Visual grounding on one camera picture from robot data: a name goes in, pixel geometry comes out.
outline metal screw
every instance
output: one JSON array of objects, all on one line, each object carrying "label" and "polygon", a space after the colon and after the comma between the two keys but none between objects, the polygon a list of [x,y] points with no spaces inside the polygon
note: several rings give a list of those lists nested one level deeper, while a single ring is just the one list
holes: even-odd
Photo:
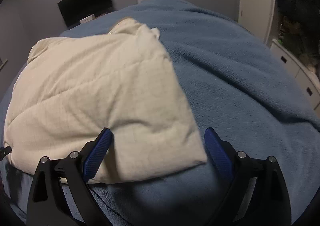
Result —
[{"label": "metal screw", "polygon": [[276,158],[275,158],[274,156],[270,156],[270,157],[269,157],[269,161],[270,161],[271,163],[275,163],[277,160],[276,160]]},{"label": "metal screw", "polygon": [[40,162],[45,163],[45,162],[47,162],[47,160],[48,160],[48,158],[46,156],[44,156],[44,157],[41,157]]},{"label": "metal screw", "polygon": [[243,151],[238,152],[238,157],[245,158],[246,156],[247,156],[247,154],[245,152],[243,152]]},{"label": "metal screw", "polygon": [[78,153],[77,151],[74,151],[74,152],[72,152],[72,153],[70,154],[70,157],[71,157],[71,158],[77,158],[78,155],[79,155],[79,153]]}]

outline television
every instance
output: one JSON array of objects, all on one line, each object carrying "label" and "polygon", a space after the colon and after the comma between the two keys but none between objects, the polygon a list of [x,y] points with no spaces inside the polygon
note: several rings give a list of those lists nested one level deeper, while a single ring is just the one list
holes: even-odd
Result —
[{"label": "television", "polygon": [[92,14],[95,17],[113,11],[111,0],[62,0],[58,7],[67,27],[80,24],[80,20]]}]

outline bed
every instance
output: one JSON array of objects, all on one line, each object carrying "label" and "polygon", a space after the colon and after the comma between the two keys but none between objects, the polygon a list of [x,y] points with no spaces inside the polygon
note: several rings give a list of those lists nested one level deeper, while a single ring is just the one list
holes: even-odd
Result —
[{"label": "bed", "polygon": [[[320,186],[320,120],[294,79],[247,30],[183,0],[143,1],[61,36],[107,33],[128,16],[160,30],[160,41],[173,60],[202,138],[212,126],[237,151],[252,158],[274,155],[278,159],[294,222]],[[2,141],[14,83],[0,103]],[[25,218],[32,176],[6,160],[0,162],[0,169],[6,193]],[[205,225],[224,197],[226,184],[209,159],[207,164],[162,178],[90,188],[114,225],[191,226]],[[73,216],[81,219],[68,186],[63,190]]]}]

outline white pillow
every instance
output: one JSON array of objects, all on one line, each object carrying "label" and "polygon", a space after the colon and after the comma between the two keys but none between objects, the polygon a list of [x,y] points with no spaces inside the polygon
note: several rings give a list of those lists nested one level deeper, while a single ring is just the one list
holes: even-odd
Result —
[{"label": "white pillow", "polygon": [[159,30],[127,18],[105,35],[48,38],[32,48],[12,93],[5,146],[16,168],[65,158],[104,127],[114,144],[90,182],[163,176],[207,161]]}]

